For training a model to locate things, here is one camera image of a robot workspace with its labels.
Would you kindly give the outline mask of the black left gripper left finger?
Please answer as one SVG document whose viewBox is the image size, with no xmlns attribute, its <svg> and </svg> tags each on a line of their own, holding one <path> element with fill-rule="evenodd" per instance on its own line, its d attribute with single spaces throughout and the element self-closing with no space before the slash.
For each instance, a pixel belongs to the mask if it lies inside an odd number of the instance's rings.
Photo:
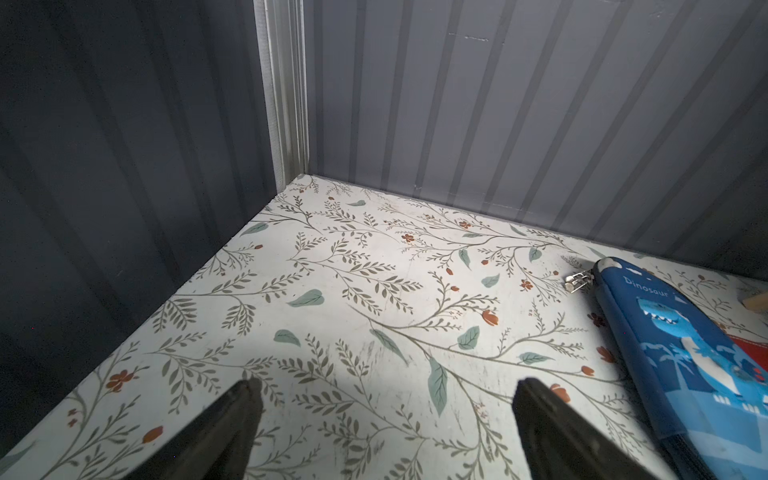
<svg viewBox="0 0 768 480">
<path fill-rule="evenodd" d="M 264 405 L 257 378 L 240 380 L 129 472 L 128 479 L 242 479 Z"/>
</svg>

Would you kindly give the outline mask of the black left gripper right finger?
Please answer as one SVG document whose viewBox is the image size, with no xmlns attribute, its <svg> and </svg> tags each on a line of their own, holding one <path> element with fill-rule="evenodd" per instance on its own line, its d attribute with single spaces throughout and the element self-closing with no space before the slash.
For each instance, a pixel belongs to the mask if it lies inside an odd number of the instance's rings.
<svg viewBox="0 0 768 480">
<path fill-rule="evenodd" d="M 654 477 L 536 378 L 518 382 L 512 411 L 533 479 Z"/>
</svg>

